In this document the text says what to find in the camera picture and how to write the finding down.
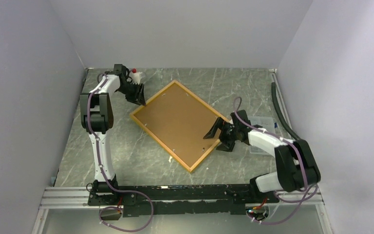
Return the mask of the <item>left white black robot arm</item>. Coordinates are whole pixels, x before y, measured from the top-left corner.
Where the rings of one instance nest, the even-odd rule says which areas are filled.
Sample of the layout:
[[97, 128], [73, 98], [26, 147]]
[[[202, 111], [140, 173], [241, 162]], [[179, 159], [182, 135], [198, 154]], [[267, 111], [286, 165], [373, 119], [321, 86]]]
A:
[[122, 93], [125, 100], [145, 106], [145, 74], [137, 69], [129, 69], [123, 64], [115, 64], [111, 71], [97, 76], [98, 84], [89, 92], [80, 95], [81, 125], [89, 134], [93, 148], [95, 165], [92, 193], [101, 194], [105, 203], [113, 205], [120, 198], [116, 174], [112, 165], [110, 129], [114, 124], [111, 96]]

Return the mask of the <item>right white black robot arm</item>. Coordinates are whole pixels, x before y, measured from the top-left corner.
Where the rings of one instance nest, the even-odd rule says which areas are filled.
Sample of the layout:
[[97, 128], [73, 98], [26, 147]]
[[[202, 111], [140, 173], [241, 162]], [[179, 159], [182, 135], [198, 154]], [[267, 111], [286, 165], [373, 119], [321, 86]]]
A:
[[275, 172], [251, 179], [253, 186], [248, 195], [252, 201], [261, 202], [267, 192], [293, 192], [320, 182], [321, 175], [306, 140], [283, 138], [260, 125], [252, 125], [245, 110], [233, 112], [231, 117], [231, 121], [218, 117], [204, 138], [214, 138], [219, 132], [217, 150], [231, 152], [240, 141], [262, 149], [275, 159]]

